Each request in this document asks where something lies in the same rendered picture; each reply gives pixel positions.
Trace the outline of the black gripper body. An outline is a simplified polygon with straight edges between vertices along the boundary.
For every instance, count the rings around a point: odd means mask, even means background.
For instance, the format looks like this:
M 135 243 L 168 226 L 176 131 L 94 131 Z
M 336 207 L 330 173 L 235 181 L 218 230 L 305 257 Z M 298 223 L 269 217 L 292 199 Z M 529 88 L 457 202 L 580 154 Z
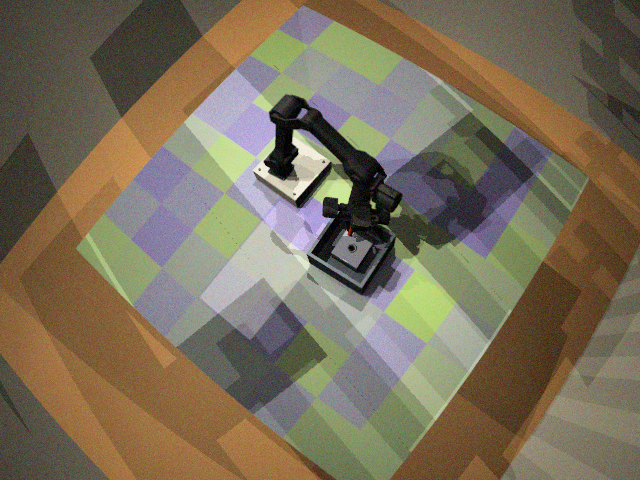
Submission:
M 360 202 L 360 205 L 366 206 L 367 204 L 371 203 L 371 198 L 372 197 L 368 199 L 360 199 L 352 193 L 352 190 L 351 190 L 348 204 L 345 204 L 345 203 L 338 204 L 338 198 L 325 197 L 323 199 L 322 216 L 326 218 L 336 218 L 338 211 L 340 211 L 341 218 L 349 219 L 350 218 L 349 209 L 355 202 Z M 390 221 L 390 212 L 382 208 L 377 203 L 375 207 L 377 209 L 372 208 L 372 213 L 374 213 L 374 216 L 379 216 L 378 224 L 388 225 Z

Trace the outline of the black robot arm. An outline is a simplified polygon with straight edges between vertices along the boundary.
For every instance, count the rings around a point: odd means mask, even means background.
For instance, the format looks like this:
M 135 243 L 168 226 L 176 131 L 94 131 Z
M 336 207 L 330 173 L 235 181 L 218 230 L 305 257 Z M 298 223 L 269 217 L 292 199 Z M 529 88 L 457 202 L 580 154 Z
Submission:
M 299 148 L 292 144 L 294 129 L 303 129 L 309 131 L 341 161 L 344 172 L 353 182 L 352 193 L 356 197 L 372 197 L 373 202 L 392 213 L 403 195 L 384 184 L 387 177 L 384 168 L 367 152 L 354 149 L 323 115 L 310 107 L 305 100 L 296 95 L 285 94 L 269 111 L 270 121 L 275 124 L 275 148 L 263 161 L 270 168 L 268 173 L 282 181 L 291 174 L 294 168 L 291 162 L 299 154 Z M 300 119 L 297 117 L 302 108 L 308 112 Z M 378 174 L 375 176 L 376 173 Z M 350 227 L 355 231 L 373 230 L 379 222 L 379 216 L 372 213 L 372 204 L 362 206 L 360 202 L 355 202 L 349 209 L 349 215 Z

